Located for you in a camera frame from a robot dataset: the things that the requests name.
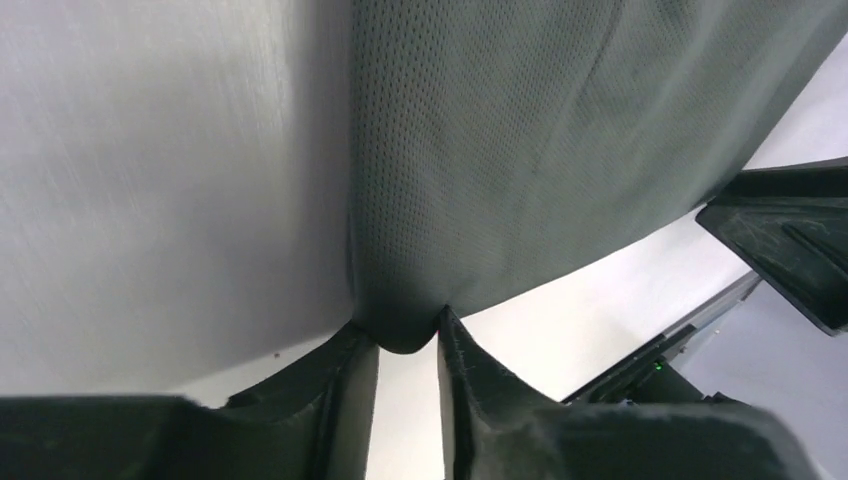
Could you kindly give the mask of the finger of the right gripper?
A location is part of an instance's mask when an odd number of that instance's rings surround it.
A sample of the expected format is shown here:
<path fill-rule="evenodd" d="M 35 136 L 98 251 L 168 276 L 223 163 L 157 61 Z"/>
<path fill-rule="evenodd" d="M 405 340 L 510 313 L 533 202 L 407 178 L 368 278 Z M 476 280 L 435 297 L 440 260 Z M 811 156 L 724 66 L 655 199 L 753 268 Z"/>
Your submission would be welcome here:
<path fill-rule="evenodd" d="M 696 221 L 825 334 L 846 332 L 846 158 L 743 170 Z"/>

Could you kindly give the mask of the dark grey t shirt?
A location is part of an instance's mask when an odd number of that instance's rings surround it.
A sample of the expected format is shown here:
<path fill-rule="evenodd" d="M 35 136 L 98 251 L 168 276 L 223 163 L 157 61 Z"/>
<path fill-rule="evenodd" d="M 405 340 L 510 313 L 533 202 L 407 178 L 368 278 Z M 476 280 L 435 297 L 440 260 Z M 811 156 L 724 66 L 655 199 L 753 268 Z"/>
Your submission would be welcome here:
<path fill-rule="evenodd" d="M 356 323 L 408 354 L 735 176 L 847 32 L 843 1 L 356 1 Z"/>

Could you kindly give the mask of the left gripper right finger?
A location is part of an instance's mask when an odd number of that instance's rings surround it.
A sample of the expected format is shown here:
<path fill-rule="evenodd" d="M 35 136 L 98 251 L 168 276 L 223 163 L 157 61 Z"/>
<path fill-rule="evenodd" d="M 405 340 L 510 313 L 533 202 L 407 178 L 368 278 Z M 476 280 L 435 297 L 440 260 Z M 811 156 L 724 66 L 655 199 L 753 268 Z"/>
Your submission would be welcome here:
<path fill-rule="evenodd" d="M 528 385 L 450 309 L 438 319 L 449 479 L 814 479 L 796 436 L 735 401 L 564 404 Z"/>

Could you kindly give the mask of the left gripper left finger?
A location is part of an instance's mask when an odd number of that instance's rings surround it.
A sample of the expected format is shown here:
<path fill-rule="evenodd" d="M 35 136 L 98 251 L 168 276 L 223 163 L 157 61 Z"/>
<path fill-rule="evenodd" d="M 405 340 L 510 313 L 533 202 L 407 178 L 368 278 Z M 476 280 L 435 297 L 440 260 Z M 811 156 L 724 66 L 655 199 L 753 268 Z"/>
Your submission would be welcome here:
<path fill-rule="evenodd" d="M 11 397 L 5 479 L 361 479 L 379 350 L 346 325 L 217 409 L 172 396 Z"/>

